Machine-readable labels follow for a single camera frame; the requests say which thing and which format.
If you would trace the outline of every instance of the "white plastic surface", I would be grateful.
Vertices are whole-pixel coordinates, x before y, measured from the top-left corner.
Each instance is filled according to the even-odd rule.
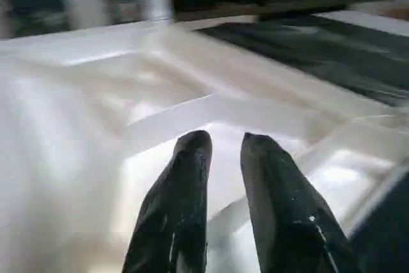
[[[232,201],[242,206],[238,155],[245,130],[270,134],[301,158],[339,123],[390,113],[180,26],[143,22],[22,38],[1,42],[0,55],[2,273],[119,272],[144,194],[184,132],[202,128],[212,135],[213,217]],[[207,97],[214,93],[244,101]],[[395,142],[395,133],[381,135]],[[406,137],[397,136],[407,146]],[[336,150],[337,141],[326,142]],[[356,143],[352,150],[360,145],[371,149]],[[231,227],[244,227],[242,219],[231,217]],[[208,271],[241,272],[250,265],[246,272],[257,272],[255,251],[249,261],[236,255],[230,269],[216,271],[232,259],[220,259],[229,244],[235,253],[241,245],[226,241],[220,250],[223,226],[214,229]],[[248,225],[242,231],[253,240]]]

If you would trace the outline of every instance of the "white plastic tray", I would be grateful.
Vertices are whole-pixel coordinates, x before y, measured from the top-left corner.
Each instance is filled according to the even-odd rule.
[[[298,157],[338,123],[390,113],[180,26],[22,38],[0,42],[0,55],[4,273],[120,271],[142,198],[188,130],[213,137],[212,217],[243,196],[244,130],[270,134]],[[266,101],[205,97],[214,93]],[[210,246],[217,242],[210,234]],[[244,268],[243,261],[231,265]]]

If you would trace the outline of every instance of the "black surface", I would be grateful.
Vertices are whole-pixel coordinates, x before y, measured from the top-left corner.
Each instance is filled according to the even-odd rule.
[[[6,0],[4,8],[12,36],[31,36],[70,30],[63,0]]]
[[[409,268],[409,173],[351,238],[370,273],[406,273]]]
[[[389,105],[409,98],[409,38],[315,16],[200,32]]]

